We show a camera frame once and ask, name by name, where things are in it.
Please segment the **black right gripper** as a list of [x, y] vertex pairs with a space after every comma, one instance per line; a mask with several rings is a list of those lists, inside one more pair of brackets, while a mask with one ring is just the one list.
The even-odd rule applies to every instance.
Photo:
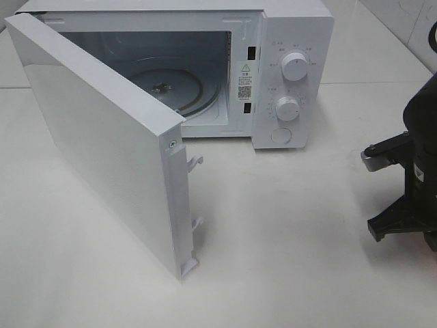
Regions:
[[367, 221], [376, 242], [387, 234], [436, 235], [436, 155], [416, 145], [411, 136], [403, 139], [407, 147], [405, 193]]

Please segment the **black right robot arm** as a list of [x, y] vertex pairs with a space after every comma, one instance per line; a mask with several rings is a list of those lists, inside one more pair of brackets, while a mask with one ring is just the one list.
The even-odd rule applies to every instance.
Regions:
[[396, 164], [405, 171], [404, 195], [367, 226], [378, 242], [387, 234], [421, 232], [436, 251], [436, 76], [412, 97], [403, 120], [405, 132], [361, 152], [370, 172]]

